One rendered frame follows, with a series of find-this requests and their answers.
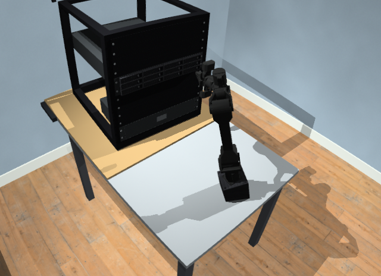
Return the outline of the black rack frame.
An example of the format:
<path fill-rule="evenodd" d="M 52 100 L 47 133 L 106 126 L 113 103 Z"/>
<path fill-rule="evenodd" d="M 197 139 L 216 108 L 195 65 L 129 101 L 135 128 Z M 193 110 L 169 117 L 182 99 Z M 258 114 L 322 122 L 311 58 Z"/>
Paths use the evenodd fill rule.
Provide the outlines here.
<path fill-rule="evenodd" d="M 101 25 L 72 5 L 84 1 L 90 0 L 58 4 L 71 86 L 116 150 L 201 114 L 203 86 L 195 71 L 123 96 L 119 77 L 198 53 L 197 71 L 203 72 L 209 12 L 180 0 L 162 0 L 190 13 L 146 22 L 146 0 L 137 0 L 137 17 Z M 69 14 L 88 29 L 71 32 Z M 74 49 L 101 78 L 79 84 Z M 102 86 L 107 96 L 100 99 L 101 111 L 110 124 L 84 94 Z"/>

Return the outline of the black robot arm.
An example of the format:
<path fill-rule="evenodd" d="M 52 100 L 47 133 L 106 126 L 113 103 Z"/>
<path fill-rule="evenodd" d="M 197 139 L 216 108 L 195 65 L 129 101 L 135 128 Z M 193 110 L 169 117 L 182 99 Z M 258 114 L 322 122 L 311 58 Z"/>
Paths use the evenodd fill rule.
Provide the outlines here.
<path fill-rule="evenodd" d="M 209 109 L 210 114 L 213 116 L 213 120 L 219 125 L 222 142 L 218 165 L 220 172 L 226 174 L 226 176 L 224 174 L 222 177 L 230 185 L 232 185 L 242 179 L 242 176 L 239 174 L 239 171 L 241 171 L 240 155 L 236 145 L 232 144 L 232 137 L 229 128 L 229 122 L 233 118 L 233 101 L 230 92 L 230 85 L 227 85 L 225 69 L 216 68 L 213 70 L 212 74 L 214 86 L 213 92 L 211 92 L 212 95 L 209 98 Z"/>

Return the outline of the tan wooden board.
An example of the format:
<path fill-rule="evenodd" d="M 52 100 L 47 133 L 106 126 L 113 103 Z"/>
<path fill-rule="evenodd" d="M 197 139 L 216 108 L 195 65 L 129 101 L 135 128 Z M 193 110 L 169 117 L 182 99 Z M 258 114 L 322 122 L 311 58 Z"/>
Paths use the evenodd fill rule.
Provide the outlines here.
<path fill-rule="evenodd" d="M 85 95 L 109 122 L 101 111 L 99 100 L 107 96 L 105 86 Z M 116 150 L 73 95 L 72 89 L 44 101 L 107 180 L 214 122 L 209 106 L 202 102 L 200 115 Z"/>

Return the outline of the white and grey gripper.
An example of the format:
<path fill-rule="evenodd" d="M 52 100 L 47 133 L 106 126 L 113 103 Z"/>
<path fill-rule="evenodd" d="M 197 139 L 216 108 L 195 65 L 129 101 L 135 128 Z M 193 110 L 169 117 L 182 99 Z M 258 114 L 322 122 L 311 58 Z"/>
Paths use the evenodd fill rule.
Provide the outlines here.
<path fill-rule="evenodd" d="M 215 67 L 215 61 L 213 60 L 205 61 L 202 63 L 203 72 L 199 72 L 199 71 L 195 72 L 197 79 L 199 81 L 199 85 L 203 86 L 205 90 L 205 91 L 199 92 L 199 96 L 203 99 L 211 96 L 210 91 L 213 91 L 214 80 L 213 80 L 213 75 L 211 75 L 211 70 L 214 70 L 214 67 Z"/>

